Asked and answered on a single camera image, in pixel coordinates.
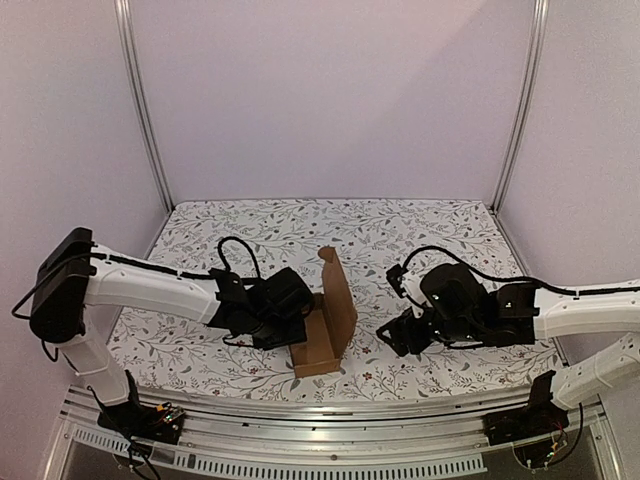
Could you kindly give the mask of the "brown cardboard box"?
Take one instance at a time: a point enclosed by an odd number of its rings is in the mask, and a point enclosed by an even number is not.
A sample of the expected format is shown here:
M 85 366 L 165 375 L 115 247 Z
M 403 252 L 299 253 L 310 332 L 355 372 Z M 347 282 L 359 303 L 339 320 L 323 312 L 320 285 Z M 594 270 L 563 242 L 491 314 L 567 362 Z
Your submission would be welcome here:
M 307 340 L 289 347 L 296 379 L 338 372 L 358 319 L 336 249 L 322 247 L 318 256 L 322 292 L 314 294 L 314 308 L 305 319 Z

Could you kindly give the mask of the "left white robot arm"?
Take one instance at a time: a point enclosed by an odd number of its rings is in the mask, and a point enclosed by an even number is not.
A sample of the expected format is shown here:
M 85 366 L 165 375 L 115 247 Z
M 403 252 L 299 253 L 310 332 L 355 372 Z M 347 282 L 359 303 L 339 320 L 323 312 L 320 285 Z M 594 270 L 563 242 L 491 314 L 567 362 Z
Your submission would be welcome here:
M 141 260 L 97 244 L 91 230 L 73 229 L 40 265 L 34 286 L 11 314 L 62 353 L 76 375 L 110 407 L 128 434 L 148 426 L 146 408 L 134 401 L 130 379 L 85 317 L 88 306 L 159 312 L 248 335 L 254 349 L 302 343 L 314 295 L 291 268 L 265 278 L 241 277 L 230 264 L 191 271 Z

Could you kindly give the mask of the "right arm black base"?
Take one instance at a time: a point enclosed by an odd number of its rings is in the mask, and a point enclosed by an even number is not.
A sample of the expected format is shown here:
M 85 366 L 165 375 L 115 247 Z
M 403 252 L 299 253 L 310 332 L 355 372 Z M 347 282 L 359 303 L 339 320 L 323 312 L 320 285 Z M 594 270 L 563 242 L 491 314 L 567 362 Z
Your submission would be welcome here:
M 555 374 L 550 370 L 534 379 L 525 406 L 482 417 L 483 433 L 491 446 L 549 434 L 569 426 L 567 411 L 552 403 L 551 386 Z

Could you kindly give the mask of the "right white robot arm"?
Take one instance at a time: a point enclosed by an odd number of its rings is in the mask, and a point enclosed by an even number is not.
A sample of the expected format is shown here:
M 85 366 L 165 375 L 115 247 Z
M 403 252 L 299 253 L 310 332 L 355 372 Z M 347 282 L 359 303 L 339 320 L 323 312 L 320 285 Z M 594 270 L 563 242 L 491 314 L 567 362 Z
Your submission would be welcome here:
M 395 293 L 409 302 L 376 334 L 397 355 L 418 355 L 439 343 L 450 349 L 529 345 L 576 334 L 620 334 L 611 346 L 559 371 L 538 376 L 517 427 L 537 436 L 556 409 L 571 410 L 639 374 L 639 283 L 560 288 L 517 277 L 490 291 L 461 263 L 424 275 L 395 265 L 386 273 Z

